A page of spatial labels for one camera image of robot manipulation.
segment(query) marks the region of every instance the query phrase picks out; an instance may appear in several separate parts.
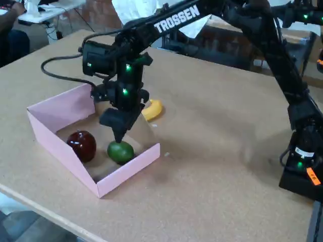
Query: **cork table surface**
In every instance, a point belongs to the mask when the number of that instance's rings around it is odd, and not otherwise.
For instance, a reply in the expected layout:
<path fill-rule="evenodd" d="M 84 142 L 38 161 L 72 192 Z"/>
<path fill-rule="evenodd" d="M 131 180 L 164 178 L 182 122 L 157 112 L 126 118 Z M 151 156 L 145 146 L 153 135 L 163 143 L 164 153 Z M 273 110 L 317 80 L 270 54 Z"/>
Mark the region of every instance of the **cork table surface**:
<path fill-rule="evenodd" d="M 143 82 L 165 106 L 153 122 L 159 160 L 98 199 L 45 151 L 26 107 L 77 84 L 44 75 L 40 64 L 75 54 L 88 34 L 0 69 L 0 192 L 88 241 L 305 241 L 312 202 L 278 187 L 291 131 L 272 77 L 150 48 Z M 47 69 L 99 84 L 81 62 Z M 311 92 L 321 105 L 322 90 Z"/>

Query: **yellow banana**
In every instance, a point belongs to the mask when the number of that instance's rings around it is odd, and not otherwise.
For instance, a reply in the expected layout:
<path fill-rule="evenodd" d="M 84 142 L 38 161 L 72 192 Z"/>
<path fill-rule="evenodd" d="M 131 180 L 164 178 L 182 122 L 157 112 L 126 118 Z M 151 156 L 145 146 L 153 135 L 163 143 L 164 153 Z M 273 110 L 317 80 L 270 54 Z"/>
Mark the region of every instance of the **yellow banana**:
<path fill-rule="evenodd" d="M 157 117 L 163 110 L 162 102 L 159 100 L 150 100 L 151 105 L 148 108 L 145 108 L 141 111 L 142 115 L 147 121 L 152 120 Z"/>

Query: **red apple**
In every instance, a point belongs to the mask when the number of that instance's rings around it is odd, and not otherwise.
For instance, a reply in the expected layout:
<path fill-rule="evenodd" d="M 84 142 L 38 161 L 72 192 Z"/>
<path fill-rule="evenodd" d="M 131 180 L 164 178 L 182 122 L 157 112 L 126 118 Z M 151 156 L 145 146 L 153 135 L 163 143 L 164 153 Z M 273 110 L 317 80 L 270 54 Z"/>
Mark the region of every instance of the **red apple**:
<path fill-rule="evenodd" d="M 66 143 L 72 147 L 83 163 L 91 161 L 95 156 L 96 141 L 94 136 L 87 131 L 77 131 L 71 134 Z"/>

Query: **white sticker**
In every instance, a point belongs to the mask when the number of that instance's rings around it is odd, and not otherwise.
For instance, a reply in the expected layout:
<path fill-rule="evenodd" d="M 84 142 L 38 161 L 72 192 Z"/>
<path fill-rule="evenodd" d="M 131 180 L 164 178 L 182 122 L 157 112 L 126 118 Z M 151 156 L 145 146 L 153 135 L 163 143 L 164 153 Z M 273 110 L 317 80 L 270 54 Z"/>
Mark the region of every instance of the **white sticker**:
<path fill-rule="evenodd" d="M 314 156 L 314 153 L 309 153 L 309 152 L 305 152 L 299 148 L 296 147 L 295 149 L 296 153 L 303 156 L 303 157 L 313 157 Z"/>

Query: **green lime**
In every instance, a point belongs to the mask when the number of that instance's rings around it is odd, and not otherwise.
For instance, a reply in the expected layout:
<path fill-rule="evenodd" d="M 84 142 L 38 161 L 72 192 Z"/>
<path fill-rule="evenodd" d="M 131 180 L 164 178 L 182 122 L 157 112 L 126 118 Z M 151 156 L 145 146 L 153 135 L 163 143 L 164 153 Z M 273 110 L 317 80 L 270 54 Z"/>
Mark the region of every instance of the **green lime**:
<path fill-rule="evenodd" d="M 107 147 L 107 154 L 118 165 L 127 164 L 135 156 L 132 146 L 124 141 L 112 141 Z"/>

